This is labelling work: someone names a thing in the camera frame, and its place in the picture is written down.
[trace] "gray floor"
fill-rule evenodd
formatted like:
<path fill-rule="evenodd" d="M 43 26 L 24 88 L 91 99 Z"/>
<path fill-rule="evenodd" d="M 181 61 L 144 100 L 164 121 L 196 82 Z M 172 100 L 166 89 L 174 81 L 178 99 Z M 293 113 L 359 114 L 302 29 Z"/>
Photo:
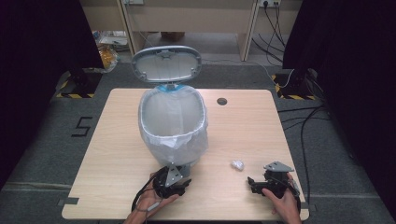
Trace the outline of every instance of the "gray floor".
<path fill-rule="evenodd" d="M 249 61 L 240 63 L 235 35 L 186 34 L 179 42 L 167 42 L 159 34 L 148 40 L 153 45 L 180 44 L 198 49 L 204 59 L 201 75 L 187 83 L 194 88 L 267 89 L 274 95 L 278 111 L 321 105 L 320 100 L 279 99 L 272 80 L 275 72 L 288 73 L 252 45 Z M 109 92 L 114 88 L 150 87 L 131 76 L 131 57 L 120 54 L 116 68 L 102 77 L 92 99 L 53 98 L 33 144 L 26 150 L 0 193 L 0 223 L 120 223 L 121 220 L 66 220 L 62 203 L 73 185 Z M 266 70 L 256 63 L 265 65 Z M 279 113 L 302 188 L 307 197 L 301 124 L 312 110 Z M 86 137 L 76 125 L 81 117 L 90 126 Z M 394 223 L 375 193 L 364 170 L 349 158 L 347 147 L 335 130 L 328 111 L 319 111 L 304 126 L 304 146 L 310 187 L 310 218 L 304 223 Z"/>

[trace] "black curtain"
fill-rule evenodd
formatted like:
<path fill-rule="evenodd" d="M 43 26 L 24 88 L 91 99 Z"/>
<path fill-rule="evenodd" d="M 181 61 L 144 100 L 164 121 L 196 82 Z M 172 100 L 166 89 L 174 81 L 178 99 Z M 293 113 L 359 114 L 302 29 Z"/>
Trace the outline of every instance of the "black curtain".
<path fill-rule="evenodd" d="M 103 67 L 78 0 L 2 1 L 0 188 L 35 137 L 59 77 Z"/>
<path fill-rule="evenodd" d="M 318 71 L 342 135 L 396 219 L 395 8 L 391 0 L 304 0 L 284 67 Z"/>

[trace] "trash can lid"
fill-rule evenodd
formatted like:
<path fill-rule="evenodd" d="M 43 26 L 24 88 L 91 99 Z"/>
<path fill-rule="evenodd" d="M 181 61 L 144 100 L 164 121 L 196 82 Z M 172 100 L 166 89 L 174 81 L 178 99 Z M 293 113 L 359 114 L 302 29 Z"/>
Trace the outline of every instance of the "trash can lid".
<path fill-rule="evenodd" d="M 134 75 L 149 83 L 179 83 L 191 80 L 201 71 L 201 55 L 186 46 L 143 49 L 132 59 Z"/>

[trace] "hand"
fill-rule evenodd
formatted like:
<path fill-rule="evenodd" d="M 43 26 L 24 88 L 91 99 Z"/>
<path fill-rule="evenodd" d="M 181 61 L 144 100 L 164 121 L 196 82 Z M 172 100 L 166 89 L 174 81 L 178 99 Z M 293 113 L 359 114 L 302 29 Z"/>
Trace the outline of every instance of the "hand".
<path fill-rule="evenodd" d="M 152 187 L 152 181 L 146 187 L 145 192 L 140 196 L 136 209 L 126 218 L 124 224 L 141 224 L 147 218 L 154 216 L 161 208 L 172 203 L 178 198 L 178 194 L 174 194 L 167 199 L 160 198 Z"/>
<path fill-rule="evenodd" d="M 282 219 L 289 223 L 301 223 L 300 215 L 297 209 L 297 201 L 289 189 L 286 189 L 285 194 L 281 199 L 278 199 L 275 194 L 269 189 L 262 189 L 262 193 L 270 199 L 274 204 L 273 214 L 278 213 Z"/>

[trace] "trash can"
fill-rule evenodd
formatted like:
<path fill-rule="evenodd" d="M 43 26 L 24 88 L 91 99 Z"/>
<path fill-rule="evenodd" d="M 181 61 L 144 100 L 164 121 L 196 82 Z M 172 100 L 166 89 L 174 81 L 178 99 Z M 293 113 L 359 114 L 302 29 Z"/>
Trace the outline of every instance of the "trash can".
<path fill-rule="evenodd" d="M 191 165 L 208 148 L 207 110 L 195 88 L 180 83 L 198 76 L 201 56 L 195 49 L 166 46 L 143 49 L 133 57 L 134 74 L 157 86 L 140 101 L 141 137 L 161 165 Z"/>

